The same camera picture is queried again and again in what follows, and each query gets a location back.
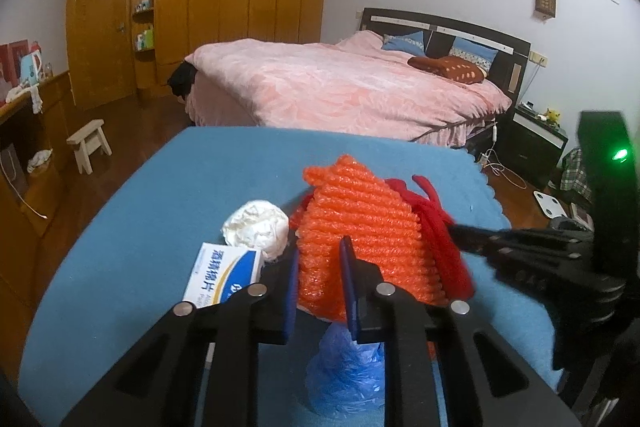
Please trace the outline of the blue plastic bag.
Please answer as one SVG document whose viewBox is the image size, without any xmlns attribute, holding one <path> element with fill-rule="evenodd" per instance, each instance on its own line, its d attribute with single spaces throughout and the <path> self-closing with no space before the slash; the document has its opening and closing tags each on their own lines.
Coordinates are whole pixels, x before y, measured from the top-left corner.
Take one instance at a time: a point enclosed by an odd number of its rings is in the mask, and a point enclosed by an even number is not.
<svg viewBox="0 0 640 427">
<path fill-rule="evenodd" d="M 385 405 L 384 343 L 357 343 L 342 323 L 322 335 L 306 368 L 305 387 L 312 409 L 331 418 L 351 418 Z"/>
</svg>

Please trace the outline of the blue white medicine box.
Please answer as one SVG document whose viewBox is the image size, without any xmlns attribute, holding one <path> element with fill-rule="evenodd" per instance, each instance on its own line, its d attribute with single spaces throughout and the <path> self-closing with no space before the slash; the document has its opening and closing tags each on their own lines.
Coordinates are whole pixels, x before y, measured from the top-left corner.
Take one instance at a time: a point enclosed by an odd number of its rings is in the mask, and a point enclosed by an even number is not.
<svg viewBox="0 0 640 427">
<path fill-rule="evenodd" d="M 262 253 L 255 249 L 203 243 L 182 300 L 197 308 L 220 305 L 256 283 L 263 265 Z"/>
</svg>

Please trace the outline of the plaid shirt pile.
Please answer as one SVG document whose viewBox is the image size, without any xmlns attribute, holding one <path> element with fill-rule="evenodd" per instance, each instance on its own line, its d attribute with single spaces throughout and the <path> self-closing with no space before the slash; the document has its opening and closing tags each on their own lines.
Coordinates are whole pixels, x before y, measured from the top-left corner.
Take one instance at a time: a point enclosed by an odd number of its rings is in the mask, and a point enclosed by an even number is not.
<svg viewBox="0 0 640 427">
<path fill-rule="evenodd" d="M 582 150 L 579 147 L 570 150 L 561 161 L 560 190 L 574 192 L 587 202 L 593 202 Z"/>
</svg>

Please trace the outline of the black nightstand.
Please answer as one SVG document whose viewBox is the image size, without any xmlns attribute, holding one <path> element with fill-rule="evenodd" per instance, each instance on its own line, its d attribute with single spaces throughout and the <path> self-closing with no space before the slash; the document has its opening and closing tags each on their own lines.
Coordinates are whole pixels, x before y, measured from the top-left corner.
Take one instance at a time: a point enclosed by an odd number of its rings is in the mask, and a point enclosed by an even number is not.
<svg viewBox="0 0 640 427">
<path fill-rule="evenodd" d="M 567 143 L 562 128 L 516 106 L 511 110 L 510 118 L 499 126 L 496 153 L 503 166 L 533 186 L 544 188 Z"/>
</svg>

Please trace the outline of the yellow plush toy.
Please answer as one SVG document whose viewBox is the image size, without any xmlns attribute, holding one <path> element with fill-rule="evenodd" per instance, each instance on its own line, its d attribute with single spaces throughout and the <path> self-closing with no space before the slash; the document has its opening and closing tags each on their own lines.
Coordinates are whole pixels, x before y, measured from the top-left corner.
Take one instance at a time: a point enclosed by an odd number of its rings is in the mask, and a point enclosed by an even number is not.
<svg viewBox="0 0 640 427">
<path fill-rule="evenodd" d="M 548 108 L 544 112 L 544 117 L 546 117 L 546 121 L 548 121 L 549 124 L 553 124 L 553 126 L 559 127 L 561 114 L 557 110 Z"/>
</svg>

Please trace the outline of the black bed headboard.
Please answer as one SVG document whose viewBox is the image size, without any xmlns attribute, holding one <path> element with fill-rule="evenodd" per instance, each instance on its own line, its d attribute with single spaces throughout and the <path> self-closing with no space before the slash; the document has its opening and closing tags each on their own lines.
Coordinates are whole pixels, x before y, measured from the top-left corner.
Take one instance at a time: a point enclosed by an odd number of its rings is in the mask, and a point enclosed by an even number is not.
<svg viewBox="0 0 640 427">
<path fill-rule="evenodd" d="M 455 38 L 468 40 L 497 52 L 488 72 L 488 79 L 501 89 L 513 103 L 522 87 L 530 43 L 501 31 L 468 23 L 464 20 L 417 12 L 364 8 L 360 29 L 378 35 L 401 36 L 423 31 L 425 54 L 442 57 L 448 54 Z"/>
</svg>

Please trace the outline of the brown dotted pillow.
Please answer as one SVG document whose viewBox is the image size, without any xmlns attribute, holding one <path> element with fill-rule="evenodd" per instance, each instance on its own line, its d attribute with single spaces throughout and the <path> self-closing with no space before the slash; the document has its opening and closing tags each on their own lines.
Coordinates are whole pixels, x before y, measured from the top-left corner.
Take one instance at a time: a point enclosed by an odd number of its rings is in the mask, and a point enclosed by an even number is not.
<svg viewBox="0 0 640 427">
<path fill-rule="evenodd" d="M 439 58 L 413 56 L 409 58 L 408 65 L 458 83 L 479 83 L 486 78 L 483 69 L 457 56 L 448 55 Z"/>
</svg>

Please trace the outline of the blue blanket table cover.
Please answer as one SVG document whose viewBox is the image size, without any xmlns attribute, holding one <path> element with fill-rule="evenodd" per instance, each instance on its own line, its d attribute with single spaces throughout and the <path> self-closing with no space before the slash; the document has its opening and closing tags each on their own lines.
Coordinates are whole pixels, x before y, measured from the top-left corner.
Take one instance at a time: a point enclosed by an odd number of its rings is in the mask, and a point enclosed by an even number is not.
<svg viewBox="0 0 640 427">
<path fill-rule="evenodd" d="M 462 225 L 505 229 L 487 178 L 463 150 L 339 133 L 191 127 L 102 207 L 56 271 L 26 340 L 18 392 L 40 424 L 82 396 L 182 298 L 203 243 L 253 199 L 292 210 L 303 171 L 350 155 L 380 178 L 429 179 Z"/>
</svg>

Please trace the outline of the right blue pillow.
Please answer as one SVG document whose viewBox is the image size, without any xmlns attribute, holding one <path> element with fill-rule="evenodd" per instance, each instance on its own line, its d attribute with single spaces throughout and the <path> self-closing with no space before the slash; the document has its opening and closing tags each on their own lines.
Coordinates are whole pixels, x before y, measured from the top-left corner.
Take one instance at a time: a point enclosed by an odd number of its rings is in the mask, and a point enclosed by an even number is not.
<svg viewBox="0 0 640 427">
<path fill-rule="evenodd" d="M 488 46 L 483 46 L 461 37 L 454 38 L 454 43 L 449 51 L 450 56 L 462 58 L 462 60 L 486 70 L 486 72 L 491 69 L 497 54 L 498 51 L 496 49 L 488 48 Z"/>
</svg>

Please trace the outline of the blue pillow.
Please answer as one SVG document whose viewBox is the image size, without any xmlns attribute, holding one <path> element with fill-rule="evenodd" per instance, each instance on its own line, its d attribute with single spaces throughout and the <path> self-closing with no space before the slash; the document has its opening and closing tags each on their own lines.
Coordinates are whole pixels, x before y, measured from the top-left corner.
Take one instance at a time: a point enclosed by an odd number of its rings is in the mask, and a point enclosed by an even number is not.
<svg viewBox="0 0 640 427">
<path fill-rule="evenodd" d="M 497 54 L 498 51 L 496 49 L 488 48 L 488 46 L 483 46 L 461 37 L 454 38 L 454 43 L 449 51 L 450 56 L 462 58 L 462 60 L 486 70 L 486 72 L 491 69 Z"/>
<path fill-rule="evenodd" d="M 424 56 L 424 35 L 422 31 L 402 36 L 385 35 L 382 49 L 384 51 L 404 52 L 413 56 Z"/>
</svg>

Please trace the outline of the pink quilt bed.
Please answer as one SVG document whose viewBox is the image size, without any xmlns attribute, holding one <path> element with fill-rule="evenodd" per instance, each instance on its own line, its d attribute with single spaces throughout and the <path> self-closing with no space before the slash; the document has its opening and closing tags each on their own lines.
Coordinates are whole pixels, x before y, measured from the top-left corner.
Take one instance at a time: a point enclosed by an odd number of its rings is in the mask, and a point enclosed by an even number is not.
<svg viewBox="0 0 640 427">
<path fill-rule="evenodd" d="M 199 126 L 303 129 L 462 147 L 505 114 L 488 79 L 462 83 L 409 65 L 362 30 L 337 44 L 255 39 L 209 43 L 186 57 L 186 113 Z"/>
</svg>

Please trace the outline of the left blue pillow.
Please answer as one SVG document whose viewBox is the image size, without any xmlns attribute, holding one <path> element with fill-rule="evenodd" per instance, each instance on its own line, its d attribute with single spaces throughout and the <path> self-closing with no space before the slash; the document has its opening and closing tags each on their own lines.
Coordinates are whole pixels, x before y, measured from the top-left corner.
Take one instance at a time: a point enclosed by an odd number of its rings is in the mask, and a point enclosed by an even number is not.
<svg viewBox="0 0 640 427">
<path fill-rule="evenodd" d="M 402 36 L 385 35 L 382 49 L 384 51 L 404 52 L 413 56 L 424 56 L 424 35 L 422 31 Z"/>
</svg>

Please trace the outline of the wooden side cabinet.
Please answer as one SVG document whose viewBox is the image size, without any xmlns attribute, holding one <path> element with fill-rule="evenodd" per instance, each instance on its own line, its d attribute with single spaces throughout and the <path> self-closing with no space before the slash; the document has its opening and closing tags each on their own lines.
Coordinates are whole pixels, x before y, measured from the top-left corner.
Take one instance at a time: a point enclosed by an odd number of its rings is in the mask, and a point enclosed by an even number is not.
<svg viewBox="0 0 640 427">
<path fill-rule="evenodd" d="M 38 87 L 42 112 L 29 98 L 1 106 L 1 375 L 17 382 L 24 343 L 35 313 L 35 273 L 41 239 L 65 192 L 70 160 L 68 122 L 75 116 L 70 74 Z M 46 165 L 27 172 L 38 150 L 53 150 Z"/>
</svg>

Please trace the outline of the light blue kettle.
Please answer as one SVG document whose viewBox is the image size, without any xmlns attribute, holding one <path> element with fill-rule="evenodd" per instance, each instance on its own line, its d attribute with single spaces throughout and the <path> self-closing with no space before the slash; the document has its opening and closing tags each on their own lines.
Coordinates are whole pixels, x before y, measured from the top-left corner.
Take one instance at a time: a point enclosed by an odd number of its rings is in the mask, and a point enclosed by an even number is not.
<svg viewBox="0 0 640 427">
<path fill-rule="evenodd" d="M 42 57 L 39 50 L 25 54 L 21 58 L 21 83 L 35 86 L 42 74 Z"/>
</svg>

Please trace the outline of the right wall lamp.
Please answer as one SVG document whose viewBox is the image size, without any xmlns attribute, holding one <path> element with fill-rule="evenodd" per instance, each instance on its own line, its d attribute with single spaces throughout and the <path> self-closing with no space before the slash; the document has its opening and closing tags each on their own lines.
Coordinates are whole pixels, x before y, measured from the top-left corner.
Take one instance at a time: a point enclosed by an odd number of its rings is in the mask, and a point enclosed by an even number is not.
<svg viewBox="0 0 640 427">
<path fill-rule="evenodd" d="M 556 0 L 535 0 L 534 11 L 547 18 L 556 17 Z"/>
</svg>

